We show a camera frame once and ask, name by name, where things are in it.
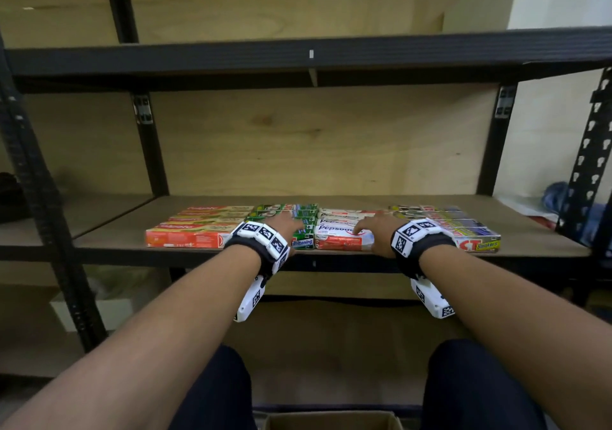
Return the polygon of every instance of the left hand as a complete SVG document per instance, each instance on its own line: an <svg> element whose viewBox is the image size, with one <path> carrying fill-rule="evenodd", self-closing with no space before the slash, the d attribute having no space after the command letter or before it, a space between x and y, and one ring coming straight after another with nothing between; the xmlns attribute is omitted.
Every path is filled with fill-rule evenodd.
<svg viewBox="0 0 612 430"><path fill-rule="evenodd" d="M304 228L302 219L294 219L289 212L279 213L267 218L264 220L264 224L268 224L272 229L280 233L289 244L289 247L291 247L293 234ZM293 254L294 252L295 250L291 248L289 254Z"/></svg>

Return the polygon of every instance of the black metal shelf frame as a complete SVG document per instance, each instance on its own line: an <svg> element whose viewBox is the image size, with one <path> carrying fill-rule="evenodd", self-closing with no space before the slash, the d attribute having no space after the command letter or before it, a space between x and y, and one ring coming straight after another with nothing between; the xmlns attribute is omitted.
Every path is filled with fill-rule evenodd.
<svg viewBox="0 0 612 430"><path fill-rule="evenodd" d="M348 39L295 39L140 45L130 0L109 0L119 46L61 49L0 47L0 126L3 140L32 210L42 247L2 247L0 259L50 261L69 301L86 350L106 333L81 264L169 267L175 278L214 253L75 248L59 194L42 158L21 94L128 91L132 96L149 182L155 197L170 194L149 92L274 87L375 86L496 82L500 84L482 161L477 193L492 195L517 84L527 79L612 67L612 27L532 29ZM560 233L579 241L609 154L612 85L609 69L594 92L593 110L570 178ZM587 192L593 192L585 198ZM612 199L592 257L487 257L536 280L558 284L559 274L591 281L612 267ZM299 254L288 270L396 272L373 255ZM579 273L592 276L580 277Z"/></svg>

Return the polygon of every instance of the white plastic device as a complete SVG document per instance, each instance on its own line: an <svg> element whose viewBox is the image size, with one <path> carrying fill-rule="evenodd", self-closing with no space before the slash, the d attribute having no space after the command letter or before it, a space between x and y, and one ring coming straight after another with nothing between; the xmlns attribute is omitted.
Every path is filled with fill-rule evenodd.
<svg viewBox="0 0 612 430"><path fill-rule="evenodd" d="M261 286L261 283L263 281L264 281L263 275L258 275L257 277L255 277L255 280L249 287L249 290L247 290L247 294L244 295L244 298L242 299L242 302L240 303L240 308L238 308L238 311L236 312L236 315L234 316L235 322L243 322L247 320L247 318L249 317L249 314L251 314L252 310L255 309L255 307L257 306L257 303L259 303L259 300L261 299L261 297L264 295L264 292L266 291L266 287Z"/></svg>
<svg viewBox="0 0 612 430"><path fill-rule="evenodd" d="M453 307L428 279L423 277L419 277L418 280L410 279L410 285L434 318L443 319L455 314Z"/></svg>

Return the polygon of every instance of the leg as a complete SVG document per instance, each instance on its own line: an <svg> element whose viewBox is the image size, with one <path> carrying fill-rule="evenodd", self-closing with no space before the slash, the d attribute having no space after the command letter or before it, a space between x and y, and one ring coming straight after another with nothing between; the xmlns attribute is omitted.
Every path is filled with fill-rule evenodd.
<svg viewBox="0 0 612 430"><path fill-rule="evenodd" d="M429 360L422 430L546 430L540 407L484 347L442 343Z"/></svg>
<svg viewBox="0 0 612 430"><path fill-rule="evenodd" d="M240 355L221 345L190 388L169 430L256 430L251 377Z"/></svg>

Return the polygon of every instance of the shelf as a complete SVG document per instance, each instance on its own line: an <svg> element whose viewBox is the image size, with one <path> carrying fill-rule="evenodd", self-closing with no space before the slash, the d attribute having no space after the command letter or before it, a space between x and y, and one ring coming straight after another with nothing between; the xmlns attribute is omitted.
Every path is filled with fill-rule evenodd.
<svg viewBox="0 0 612 430"><path fill-rule="evenodd" d="M310 197L199 197L158 198L125 216L75 240L81 261L88 264L121 264L157 267L194 267L218 250L147 248L144 231L189 206L255 205L263 202L317 202L321 207L386 209L392 204L457 205L502 236L501 250L483 255L495 264L520 273L567 272L590 250L531 219L516 213L492 197L437 196L310 196ZM317 272L397 272L393 260L370 253L349 251L300 251L284 270Z"/></svg>
<svg viewBox="0 0 612 430"><path fill-rule="evenodd" d="M150 195L82 195L64 197L64 216L73 237L86 233L150 199ZM33 219L0 225L0 260L49 261Z"/></svg>
<svg viewBox="0 0 612 430"><path fill-rule="evenodd" d="M56 377L83 356L49 301L55 287L0 286L0 374Z"/></svg>
<svg viewBox="0 0 612 430"><path fill-rule="evenodd" d="M21 92L515 82L612 64L612 27L8 49Z"/></svg>

